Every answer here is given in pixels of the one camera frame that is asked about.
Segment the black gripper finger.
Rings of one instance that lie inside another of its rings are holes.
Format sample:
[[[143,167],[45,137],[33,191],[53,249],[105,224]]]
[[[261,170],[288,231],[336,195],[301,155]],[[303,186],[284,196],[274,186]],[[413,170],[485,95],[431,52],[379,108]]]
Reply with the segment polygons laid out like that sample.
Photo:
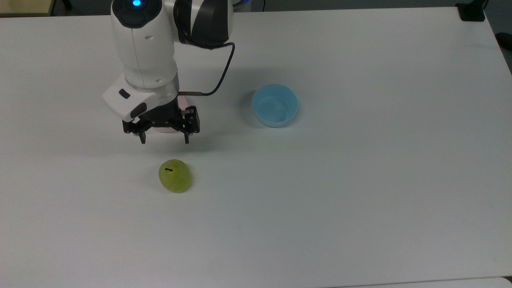
[[[200,119],[196,106],[189,106],[185,110],[178,109],[176,124],[178,130],[184,135],[185,144],[189,144],[190,136],[200,133]]]
[[[140,119],[138,122],[122,121],[122,128],[124,133],[138,136],[142,144],[146,144],[146,131],[148,131],[151,127],[152,122],[144,119]]]

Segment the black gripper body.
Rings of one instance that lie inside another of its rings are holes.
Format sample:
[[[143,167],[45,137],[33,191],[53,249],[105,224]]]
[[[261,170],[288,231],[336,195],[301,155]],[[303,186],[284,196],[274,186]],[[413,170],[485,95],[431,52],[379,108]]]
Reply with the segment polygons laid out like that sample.
[[[176,98],[163,106],[158,106],[142,114],[140,119],[153,121],[152,129],[157,132],[179,132],[176,124],[178,109],[185,110],[185,98]]]

